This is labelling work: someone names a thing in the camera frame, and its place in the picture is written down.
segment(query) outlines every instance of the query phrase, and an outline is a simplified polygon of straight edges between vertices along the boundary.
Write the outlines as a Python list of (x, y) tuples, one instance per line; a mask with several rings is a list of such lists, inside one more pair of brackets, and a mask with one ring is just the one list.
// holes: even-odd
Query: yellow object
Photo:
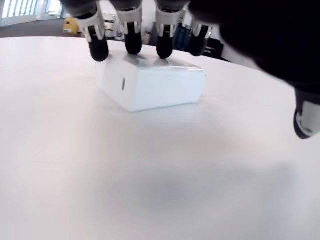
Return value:
[(64, 34), (78, 34), (79, 27), (73, 17), (66, 17), (63, 25)]

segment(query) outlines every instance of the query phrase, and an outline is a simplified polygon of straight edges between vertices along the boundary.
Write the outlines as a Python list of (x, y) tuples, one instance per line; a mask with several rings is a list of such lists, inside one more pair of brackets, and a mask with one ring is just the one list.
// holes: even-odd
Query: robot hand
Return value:
[[(142, 0), (110, 0), (123, 26), (129, 54), (142, 49)], [(155, 0), (157, 53), (168, 58), (184, 6), (190, 2), (193, 15), (189, 51), (204, 53), (213, 24), (220, 25), (222, 38), (239, 53), (252, 58), (267, 73), (295, 88), (293, 124), (298, 137), (307, 139), (320, 132), (320, 65), (317, 38), (317, 1), (289, 0)], [(96, 61), (108, 57), (104, 21), (97, 0), (61, 0), (77, 19), (91, 55)]]

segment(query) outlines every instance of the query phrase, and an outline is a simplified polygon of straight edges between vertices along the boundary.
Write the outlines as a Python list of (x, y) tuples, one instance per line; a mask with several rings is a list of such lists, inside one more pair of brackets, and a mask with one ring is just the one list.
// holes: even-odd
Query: window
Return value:
[(34, 15), (38, 0), (5, 0), (2, 18)]

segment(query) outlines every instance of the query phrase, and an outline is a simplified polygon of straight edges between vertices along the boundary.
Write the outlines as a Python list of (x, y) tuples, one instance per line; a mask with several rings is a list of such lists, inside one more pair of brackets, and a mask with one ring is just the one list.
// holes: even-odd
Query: white box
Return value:
[(96, 85), (129, 112), (196, 103), (205, 71), (187, 62), (112, 51), (97, 64)]

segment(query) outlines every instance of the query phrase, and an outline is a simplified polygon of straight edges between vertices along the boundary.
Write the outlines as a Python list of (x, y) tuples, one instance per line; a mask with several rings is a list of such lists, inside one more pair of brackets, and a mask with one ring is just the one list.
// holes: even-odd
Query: white table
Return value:
[(128, 113), (85, 39), (0, 39), (1, 240), (320, 239), (320, 135), (295, 135), (294, 90), (172, 57), (205, 69), (201, 101)]

